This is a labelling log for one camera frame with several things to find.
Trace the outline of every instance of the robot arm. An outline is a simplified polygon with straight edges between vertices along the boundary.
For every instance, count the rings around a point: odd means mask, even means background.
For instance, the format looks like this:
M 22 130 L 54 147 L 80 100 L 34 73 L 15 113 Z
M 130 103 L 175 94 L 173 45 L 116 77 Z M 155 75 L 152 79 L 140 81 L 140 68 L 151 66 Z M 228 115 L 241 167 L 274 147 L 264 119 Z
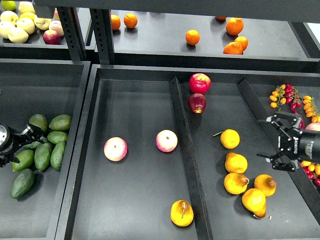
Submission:
M 20 163 L 15 157 L 15 152 L 32 142 L 38 141 L 44 144 L 44 141 L 40 140 L 43 135 L 41 128 L 32 124 L 27 124 L 24 131 L 18 132 L 0 123 L 0 168 L 12 162 Z
M 276 112 L 266 119 L 279 132 L 279 152 L 274 155 L 258 153 L 257 156 L 266 158 L 275 170 L 294 172 L 298 161 L 320 163 L 320 132 L 300 129 L 302 118 L 294 113 Z M 286 155 L 291 163 L 281 163 L 278 159 Z

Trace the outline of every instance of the red apple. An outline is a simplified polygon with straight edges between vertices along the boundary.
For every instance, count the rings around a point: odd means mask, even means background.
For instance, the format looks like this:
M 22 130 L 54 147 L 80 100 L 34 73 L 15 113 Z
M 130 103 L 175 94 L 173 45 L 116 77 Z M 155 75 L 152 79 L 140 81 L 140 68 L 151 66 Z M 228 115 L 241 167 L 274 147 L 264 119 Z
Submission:
M 157 134 L 155 144 L 161 152 L 169 153 L 176 148 L 178 138 L 173 131 L 163 130 Z
M 194 93 L 189 97 L 188 105 L 192 112 L 201 114 L 206 109 L 206 97 L 201 93 Z
M 189 88 L 193 94 L 205 94 L 208 92 L 210 85 L 210 78 L 203 73 L 195 73 L 189 80 Z
M 43 41 L 45 42 L 45 44 L 50 44 L 50 45 L 61 44 L 60 35 L 54 30 L 45 31 L 43 34 Z
M 122 160 L 128 151 L 127 143 L 121 137 L 115 136 L 106 141 L 103 152 L 107 159 L 117 162 Z

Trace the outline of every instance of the apple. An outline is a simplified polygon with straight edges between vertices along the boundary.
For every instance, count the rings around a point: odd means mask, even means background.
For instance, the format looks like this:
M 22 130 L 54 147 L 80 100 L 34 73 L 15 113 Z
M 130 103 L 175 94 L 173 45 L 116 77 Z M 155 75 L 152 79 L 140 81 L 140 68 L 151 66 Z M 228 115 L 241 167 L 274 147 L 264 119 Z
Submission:
M 169 153 L 173 151 L 177 144 L 177 135 L 171 130 L 162 130 L 159 132 L 155 138 L 156 147 L 164 153 Z
M 49 18 L 40 18 L 37 15 L 34 16 L 34 24 L 41 30 L 48 30 L 51 19 Z
M 24 14 L 24 13 L 34 13 L 34 14 L 36 14 L 34 6 L 32 5 L 32 3 L 30 1 L 21 1 L 19 3 L 18 10 L 22 14 Z
M 28 37 L 28 33 L 20 27 L 13 27 L 8 33 L 9 40 L 15 44 L 24 44 Z
M 10 29 L 15 28 L 15 25 L 10 21 L 1 21 L 0 22 L 0 36 L 4 39 L 8 39 L 8 33 Z
M 55 20 L 55 21 L 50 22 L 49 30 L 56 31 L 60 35 L 60 37 L 62 37 L 64 35 L 64 30 L 62 29 L 60 21 Z
M 27 34 L 33 34 L 35 32 L 36 26 L 34 21 L 30 18 L 21 18 L 16 21 L 16 26 L 26 31 Z
M 195 114 L 201 114 L 206 109 L 207 100 L 201 93 L 194 93 L 188 99 L 188 106 Z
M 128 151 L 127 143 L 121 137 L 115 136 L 106 141 L 103 152 L 107 159 L 117 162 L 122 160 Z
M 210 85 L 210 78 L 203 73 L 195 73 L 189 80 L 189 88 L 193 94 L 205 94 L 208 92 Z
M 59 17 L 57 8 L 54 10 L 53 19 L 60 21 L 60 17 Z
M 8 21 L 16 26 L 16 21 L 19 19 L 18 15 L 13 11 L 4 11 L 0 15 L 0 21 Z
M 57 33 L 55 30 L 45 31 L 43 34 L 43 41 L 45 42 L 45 44 L 50 44 L 50 45 L 61 44 L 59 33 Z

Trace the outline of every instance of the orange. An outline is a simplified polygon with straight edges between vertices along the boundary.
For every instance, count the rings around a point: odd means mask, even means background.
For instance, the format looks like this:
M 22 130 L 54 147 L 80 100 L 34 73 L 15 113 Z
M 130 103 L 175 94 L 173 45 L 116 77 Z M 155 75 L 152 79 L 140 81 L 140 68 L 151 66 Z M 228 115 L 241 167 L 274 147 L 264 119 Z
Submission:
M 128 29 L 134 29 L 138 24 L 138 18 L 136 15 L 128 13 L 124 16 L 123 22 Z
M 235 41 L 228 43 L 223 49 L 224 54 L 239 54 L 239 55 L 241 55 L 243 52 L 244 52 L 244 49 L 243 49 L 242 45 L 238 42 L 235 42 Z
M 121 21 L 120 18 L 117 15 L 111 15 L 111 25 L 112 25 L 112 30 L 116 31 L 120 28 L 121 26 Z
M 185 34 L 185 40 L 189 45 L 196 45 L 200 41 L 200 34 L 196 30 L 189 30 Z
M 220 21 L 224 21 L 224 20 L 227 19 L 226 16 L 216 16 L 215 18 L 218 19 L 218 20 L 220 20 Z
M 244 26 L 242 18 L 231 17 L 225 25 L 225 30 L 228 34 L 236 36 L 244 29 Z
M 234 41 L 241 44 L 243 51 L 247 49 L 249 42 L 245 36 L 238 36 Z

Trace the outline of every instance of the cherry tomato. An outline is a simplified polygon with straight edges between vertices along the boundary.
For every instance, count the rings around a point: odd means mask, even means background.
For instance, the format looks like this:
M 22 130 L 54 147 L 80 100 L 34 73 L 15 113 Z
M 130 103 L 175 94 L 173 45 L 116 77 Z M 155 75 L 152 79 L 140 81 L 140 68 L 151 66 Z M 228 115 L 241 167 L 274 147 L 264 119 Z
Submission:
M 310 171 L 308 170 L 308 167 L 303 166 L 302 169 L 303 169 L 303 171 L 304 171 L 306 174 L 309 174 L 309 173 L 310 173 Z
M 307 104 L 305 104 L 305 105 L 303 106 L 303 109 L 306 110 L 307 108 L 310 108 L 310 107 L 311 107 L 311 103 L 308 102 Z
M 289 103 L 292 102 L 292 100 L 293 100 L 292 98 L 287 98 L 285 102 L 286 102 L 287 104 L 289 104 Z
M 307 114 L 308 112 L 312 112 L 314 111 L 315 109 L 313 107 L 308 107 L 306 110 L 305 110 L 305 113 Z
M 320 178 L 314 179 L 314 183 L 315 185 L 320 186 Z
M 310 96 L 304 96 L 303 100 L 311 100 L 311 97 Z
M 315 174 L 317 174 L 318 176 L 320 176 L 320 165 L 315 165 L 314 171 L 315 171 Z
M 272 103 L 270 103 L 270 106 L 271 106 L 272 108 L 276 108 L 276 107 L 277 107 L 277 104 L 276 104 L 275 102 L 272 102 Z
M 271 95 L 271 96 L 269 96 L 269 98 L 270 98 L 272 101 L 277 101 L 277 97 L 276 97 L 276 96 Z
M 273 91 L 273 92 L 272 92 L 272 95 L 275 96 L 275 97 L 278 97 L 278 96 L 279 96 L 279 93 L 278 93 L 277 91 Z
M 314 164 L 310 164 L 310 165 L 308 166 L 308 170 L 309 170 L 310 172 L 313 172 L 313 171 L 315 170 L 315 165 L 314 165 Z
M 312 172 L 309 172 L 306 174 L 308 176 L 309 179 L 314 179 L 315 175 Z
M 281 104 L 285 104 L 285 103 L 286 103 L 286 101 L 287 101 L 287 100 L 286 100 L 286 98 L 285 98 L 285 97 L 283 97 L 283 98 L 281 98 L 280 103 L 281 103 Z
M 286 88 L 286 89 L 284 90 L 284 92 L 285 92 L 286 94 L 291 94 L 292 88 Z
M 307 118 L 313 117 L 316 113 L 314 111 L 310 111 L 306 114 Z
M 301 166 L 302 167 L 308 167 L 310 164 L 311 164 L 311 162 L 310 161 L 306 161 L 306 160 L 301 162 Z

